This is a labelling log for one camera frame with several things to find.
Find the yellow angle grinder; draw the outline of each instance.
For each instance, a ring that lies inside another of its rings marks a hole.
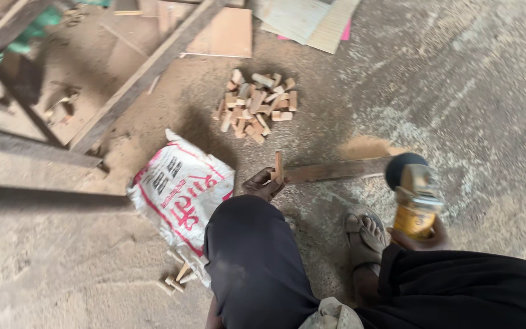
[[[387,165],[385,179],[397,194],[394,228],[413,239],[427,239],[443,203],[439,199],[437,172],[415,153],[395,156]]]

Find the black pants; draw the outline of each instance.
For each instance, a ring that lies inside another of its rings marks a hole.
[[[206,270],[227,329],[297,329],[319,305],[283,215],[255,196],[230,198],[205,235]],[[526,328],[526,260],[391,245],[383,305],[356,309],[365,328]]]

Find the foot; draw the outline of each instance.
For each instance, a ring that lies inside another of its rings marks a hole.
[[[344,224],[353,271],[363,265],[380,265],[385,239],[379,217],[367,208],[357,208],[348,211]]]

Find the sandal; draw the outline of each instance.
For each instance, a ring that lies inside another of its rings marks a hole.
[[[384,227],[379,216],[368,207],[355,206],[349,208],[344,216],[344,230],[348,237],[352,271],[368,265],[380,265],[385,248]],[[352,246],[350,236],[358,233],[361,243]]]

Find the dusty floor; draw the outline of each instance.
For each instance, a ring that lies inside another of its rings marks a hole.
[[[88,51],[94,38],[75,41],[72,52],[50,57],[52,69],[70,58],[83,72],[106,65],[114,38],[87,24],[74,29],[104,40],[96,54]],[[298,82],[301,111],[272,127],[262,146],[210,122],[235,67]],[[118,87],[102,73],[86,83],[101,103]],[[0,128],[13,129],[8,121],[1,117]],[[166,127],[236,168],[236,184],[271,165],[276,150],[294,166],[364,154],[360,135],[389,140],[439,169],[443,219],[457,249],[526,259],[526,0],[363,0],[352,39],[336,56],[277,41],[256,26],[253,59],[178,59],[152,95],[142,94],[103,138],[107,179],[0,154],[0,184],[123,193],[165,144]],[[291,186],[274,201],[298,223],[320,298],[352,302],[339,220],[355,203],[391,223],[394,196],[379,178]],[[192,282],[171,299],[154,286],[178,270],[165,248],[142,217],[0,217],[0,328],[200,328],[207,289]]]

